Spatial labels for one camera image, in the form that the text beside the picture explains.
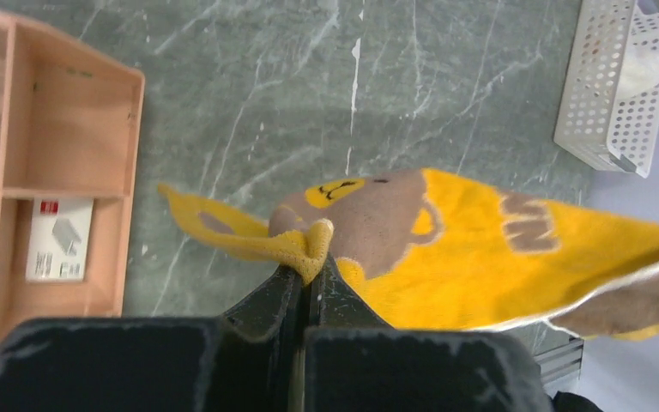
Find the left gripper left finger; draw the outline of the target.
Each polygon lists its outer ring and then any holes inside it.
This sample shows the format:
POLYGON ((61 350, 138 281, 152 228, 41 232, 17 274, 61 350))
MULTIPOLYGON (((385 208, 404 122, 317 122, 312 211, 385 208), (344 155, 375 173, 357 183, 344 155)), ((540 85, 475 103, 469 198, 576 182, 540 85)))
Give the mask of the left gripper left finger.
POLYGON ((219 411, 286 411, 303 284, 280 266, 224 313, 218 351, 219 411))

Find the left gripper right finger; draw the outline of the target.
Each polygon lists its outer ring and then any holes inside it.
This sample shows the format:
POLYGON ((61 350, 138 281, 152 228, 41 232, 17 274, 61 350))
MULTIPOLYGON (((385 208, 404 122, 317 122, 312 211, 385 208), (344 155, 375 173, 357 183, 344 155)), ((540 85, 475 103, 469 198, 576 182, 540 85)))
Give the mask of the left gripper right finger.
POLYGON ((305 287, 305 338, 316 330, 367 329, 390 326, 342 279, 328 256, 319 274, 305 287))

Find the brown yellow cloth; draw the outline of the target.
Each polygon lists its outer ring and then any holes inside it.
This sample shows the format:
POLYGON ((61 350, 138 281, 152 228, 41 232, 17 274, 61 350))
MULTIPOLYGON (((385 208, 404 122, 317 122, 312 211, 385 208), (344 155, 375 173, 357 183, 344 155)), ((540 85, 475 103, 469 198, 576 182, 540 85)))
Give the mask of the brown yellow cloth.
POLYGON ((160 185, 178 227, 311 283, 332 259, 386 324, 574 336, 659 334, 659 223, 419 168, 345 178, 285 197, 267 221, 160 185))

